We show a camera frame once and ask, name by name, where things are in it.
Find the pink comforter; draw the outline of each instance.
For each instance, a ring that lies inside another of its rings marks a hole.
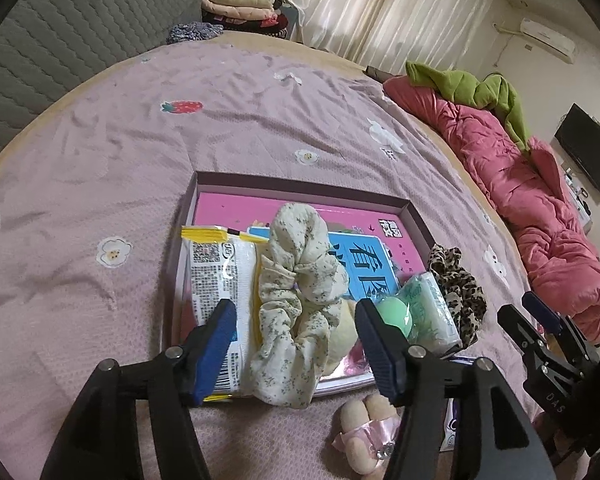
[[[511,228],[536,294],[600,341],[600,258],[584,235],[551,148],[529,140],[530,160],[486,110],[453,104],[408,76],[384,83],[401,108],[446,140]]]

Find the blue gripper pad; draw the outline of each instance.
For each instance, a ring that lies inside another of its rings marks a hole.
[[[522,306],[540,323],[544,329],[553,335],[562,331],[560,315],[551,310],[534,292],[525,292],[522,296]]]
[[[407,340],[400,329],[382,321],[376,306],[369,299],[360,300],[356,305],[355,321],[378,390],[390,403],[400,406],[400,398],[407,385],[404,356],[409,347]]]
[[[195,328],[187,337],[188,340],[189,337],[196,338],[194,344],[198,347],[195,354],[190,354],[192,359],[189,361],[189,366],[194,367],[189,371],[194,376],[194,382],[193,389],[188,393],[194,406],[202,404],[205,397],[214,391],[236,330],[236,320],[235,305],[230,300],[221,300],[206,323]]]

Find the white wall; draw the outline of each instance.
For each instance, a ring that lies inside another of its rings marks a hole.
[[[568,160],[552,139],[560,118],[569,111],[573,103],[600,121],[600,49],[540,16],[522,14],[510,6],[507,9],[507,6],[506,2],[503,5],[502,0],[499,1],[488,18],[506,23],[507,27],[517,28],[522,17],[526,16],[558,30],[576,42],[578,53],[575,63],[567,64],[518,36],[501,36],[490,40],[484,33],[483,41],[492,41],[492,47],[483,63],[472,62],[474,73],[478,77],[484,77],[489,72],[502,73],[522,98],[525,121],[531,133],[545,142],[551,142],[559,162]],[[490,23],[483,23],[481,30],[488,30],[487,25]],[[479,45],[478,49],[482,50],[483,45]],[[570,166],[577,170],[572,162]],[[600,252],[600,195],[587,185],[584,176],[578,177],[591,195],[587,200],[593,218],[589,239]]]
[[[494,23],[515,29],[520,24],[520,13],[507,0],[494,0],[456,68],[471,72],[480,79],[495,70],[492,64],[509,37],[499,34],[493,27]]]

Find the television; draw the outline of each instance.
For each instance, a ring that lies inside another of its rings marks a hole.
[[[573,104],[555,138],[600,192],[600,123]]]

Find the curtain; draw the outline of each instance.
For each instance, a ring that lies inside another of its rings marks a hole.
[[[493,0],[290,0],[307,46],[392,73],[454,68]]]

